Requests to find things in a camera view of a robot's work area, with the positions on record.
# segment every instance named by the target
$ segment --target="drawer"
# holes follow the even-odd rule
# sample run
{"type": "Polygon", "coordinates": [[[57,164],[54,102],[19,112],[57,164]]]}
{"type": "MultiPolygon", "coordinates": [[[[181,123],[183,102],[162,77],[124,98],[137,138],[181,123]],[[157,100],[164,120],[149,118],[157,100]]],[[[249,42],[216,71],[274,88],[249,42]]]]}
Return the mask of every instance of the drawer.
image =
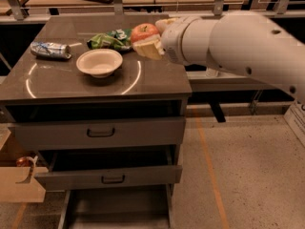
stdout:
{"type": "Polygon", "coordinates": [[[11,124],[31,151],[181,144],[185,118],[117,119],[11,124]]]}
{"type": "Polygon", "coordinates": [[[36,180],[46,191],[108,187],[175,184],[180,181],[182,166],[134,167],[110,170],[37,173],[36,180]]]}
{"type": "Polygon", "coordinates": [[[173,229],[167,185],[67,191],[58,229],[173,229]]]}
{"type": "Polygon", "coordinates": [[[35,178],[47,191],[175,184],[172,146],[45,151],[48,173],[35,178]]]}

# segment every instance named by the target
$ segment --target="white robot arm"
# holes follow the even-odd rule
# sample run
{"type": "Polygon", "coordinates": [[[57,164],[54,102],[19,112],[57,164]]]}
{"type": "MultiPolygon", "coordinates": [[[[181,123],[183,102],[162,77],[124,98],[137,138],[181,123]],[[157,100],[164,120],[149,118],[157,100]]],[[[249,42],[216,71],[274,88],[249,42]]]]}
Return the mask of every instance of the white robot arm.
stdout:
{"type": "Polygon", "coordinates": [[[304,45],[257,12],[235,11],[220,19],[180,17],[161,41],[174,63],[245,75],[305,103],[304,45]]]}

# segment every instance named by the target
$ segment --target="white bowl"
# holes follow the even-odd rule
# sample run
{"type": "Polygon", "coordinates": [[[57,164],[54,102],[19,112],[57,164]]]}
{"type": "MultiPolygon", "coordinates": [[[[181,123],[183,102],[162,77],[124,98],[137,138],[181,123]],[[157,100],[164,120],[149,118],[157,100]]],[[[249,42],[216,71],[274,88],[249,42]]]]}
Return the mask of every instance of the white bowl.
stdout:
{"type": "Polygon", "coordinates": [[[76,66],[82,73],[88,73],[96,78],[111,75],[123,62],[122,55],[115,50],[99,49],[83,53],[76,61],[76,66]]]}

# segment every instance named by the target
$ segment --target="can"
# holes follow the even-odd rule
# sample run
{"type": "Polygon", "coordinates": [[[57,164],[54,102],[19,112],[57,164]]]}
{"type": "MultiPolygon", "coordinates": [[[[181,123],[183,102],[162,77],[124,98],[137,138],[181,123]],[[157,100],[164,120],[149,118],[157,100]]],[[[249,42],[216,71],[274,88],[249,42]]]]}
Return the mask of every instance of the can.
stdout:
{"type": "Polygon", "coordinates": [[[58,59],[70,59],[71,49],[69,45],[53,42],[32,42],[30,52],[36,56],[58,59]]]}

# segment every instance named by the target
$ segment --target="speckled floor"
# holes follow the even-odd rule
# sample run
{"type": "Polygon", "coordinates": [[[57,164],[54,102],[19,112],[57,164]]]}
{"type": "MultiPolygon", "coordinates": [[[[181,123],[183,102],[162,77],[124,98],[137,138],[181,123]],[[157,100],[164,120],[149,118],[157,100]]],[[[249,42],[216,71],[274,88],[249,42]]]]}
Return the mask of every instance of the speckled floor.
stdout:
{"type": "MultiPolygon", "coordinates": [[[[305,148],[282,114],[227,116],[189,109],[175,186],[176,229],[305,228],[305,148]]],[[[64,193],[0,204],[0,227],[57,228],[64,193]]]]}

